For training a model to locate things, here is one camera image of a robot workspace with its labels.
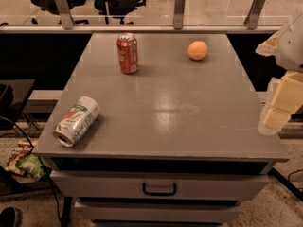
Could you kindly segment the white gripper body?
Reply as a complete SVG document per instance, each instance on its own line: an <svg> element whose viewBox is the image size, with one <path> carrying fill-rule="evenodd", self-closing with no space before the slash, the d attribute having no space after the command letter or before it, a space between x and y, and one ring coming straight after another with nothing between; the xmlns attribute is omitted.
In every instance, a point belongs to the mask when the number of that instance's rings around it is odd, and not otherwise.
<svg viewBox="0 0 303 227"><path fill-rule="evenodd" d="M303 6L299 6L277 34L276 64L288 71L303 71Z"/></svg>

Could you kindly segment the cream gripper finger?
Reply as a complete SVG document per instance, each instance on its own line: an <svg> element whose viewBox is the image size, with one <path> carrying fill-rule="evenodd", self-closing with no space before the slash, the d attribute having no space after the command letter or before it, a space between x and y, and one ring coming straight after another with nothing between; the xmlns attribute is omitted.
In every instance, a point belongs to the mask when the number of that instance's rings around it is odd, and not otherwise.
<svg viewBox="0 0 303 227"><path fill-rule="evenodd" d="M266 41L259 44L255 52L261 56L269 57L276 54L276 40L278 32L271 35Z"/></svg>
<svg viewBox="0 0 303 227"><path fill-rule="evenodd" d="M303 73L288 71L281 79L271 78L258 132L271 136L281 131L291 116L303 106Z"/></svg>

